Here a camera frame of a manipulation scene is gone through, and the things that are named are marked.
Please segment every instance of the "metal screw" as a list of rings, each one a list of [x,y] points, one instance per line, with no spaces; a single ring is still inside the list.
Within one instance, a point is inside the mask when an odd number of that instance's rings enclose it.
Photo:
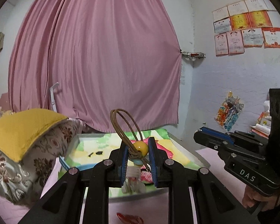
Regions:
[[[202,167],[202,168],[200,168],[200,173],[208,174],[208,169],[206,167]]]
[[[174,160],[172,160],[172,159],[166,159],[166,160],[165,160],[165,163],[166,163],[167,165],[173,165],[173,164],[174,164]]]
[[[111,165],[113,163],[113,161],[111,160],[111,159],[106,159],[105,161],[104,161],[104,164],[106,165],[106,166],[109,166],[109,165]]]
[[[78,169],[76,167],[72,167],[68,170],[69,174],[74,175],[78,172]]]

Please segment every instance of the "paper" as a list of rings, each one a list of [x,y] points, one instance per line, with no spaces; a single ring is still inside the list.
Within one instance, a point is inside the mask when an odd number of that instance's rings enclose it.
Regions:
[[[180,72],[180,85],[186,85],[186,82],[185,82],[185,80],[184,80],[184,78],[185,78],[185,70],[184,70],[184,65],[183,64],[181,64],[181,72]]]
[[[272,22],[270,20],[267,11],[258,11],[248,13],[251,27],[272,27]]]
[[[231,24],[230,24],[230,18],[223,19],[221,21],[214,23],[215,33],[221,34],[228,31],[231,31]]]
[[[267,10],[264,0],[245,0],[249,12]]]
[[[267,134],[270,134],[270,127],[262,126],[260,124],[256,124],[255,128]]]
[[[227,18],[227,17],[229,17],[227,6],[213,11],[214,22],[222,20],[222,19]]]
[[[228,8],[230,16],[248,12],[248,8],[244,1],[240,1],[240,2],[236,2],[236,3],[232,3],[230,5],[227,5],[227,8]]]
[[[240,113],[244,108],[244,104],[240,102],[238,97],[234,98],[232,91],[228,93],[221,107],[218,110],[217,118],[215,120],[219,125],[230,131],[232,126],[239,118]]]
[[[280,48],[280,28],[262,28],[265,48]]]
[[[242,35],[245,47],[262,47],[264,39],[261,28],[244,29]]]
[[[234,15],[230,17],[232,30],[251,28],[248,13]]]
[[[216,55],[228,54],[228,43],[226,33],[215,35]]]
[[[263,0],[267,6],[268,11],[277,11],[274,5],[271,3],[270,0]]]
[[[240,30],[227,32],[227,42],[229,54],[244,53],[242,32]]]
[[[263,108],[264,108],[265,112],[267,112],[267,111],[270,112],[270,101],[269,101],[269,100],[266,100],[266,101],[263,103]]]

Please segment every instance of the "yellow pillow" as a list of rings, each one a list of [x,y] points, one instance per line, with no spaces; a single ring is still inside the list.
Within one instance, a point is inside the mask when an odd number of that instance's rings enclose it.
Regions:
[[[0,118],[0,151],[19,162],[31,145],[48,130],[67,119],[46,109],[30,109]]]

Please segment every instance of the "pink curtain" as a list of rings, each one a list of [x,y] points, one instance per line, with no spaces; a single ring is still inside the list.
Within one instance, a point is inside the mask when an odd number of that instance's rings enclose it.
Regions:
[[[50,107],[59,82],[58,112],[97,130],[114,132],[114,108],[142,130],[176,124],[180,63],[161,0],[35,0],[10,60],[11,108]]]

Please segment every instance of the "blue gripper pad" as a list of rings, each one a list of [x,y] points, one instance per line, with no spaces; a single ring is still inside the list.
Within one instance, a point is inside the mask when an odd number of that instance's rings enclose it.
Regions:
[[[213,136],[213,137],[216,137],[216,138],[219,138],[223,141],[227,141],[228,143],[230,144],[234,144],[234,142],[232,141],[232,139],[230,138],[230,136],[222,133],[222,132],[219,132],[219,131],[216,131],[216,130],[212,130],[210,128],[207,128],[207,127],[201,127],[200,128],[201,132],[202,133],[205,133],[209,136]]]
[[[157,173],[157,165],[155,161],[155,152],[154,152],[154,147],[153,147],[153,139],[150,137],[148,139],[148,152],[149,152],[149,164],[150,164],[150,169],[151,169],[151,175],[153,178],[153,183],[157,187],[158,186],[158,173]]]
[[[120,183],[123,186],[124,182],[125,182],[125,177],[127,174],[127,161],[128,161],[128,157],[129,157],[129,149],[126,146],[125,147],[125,152],[122,158],[122,166],[121,166],[121,172],[120,172]]]

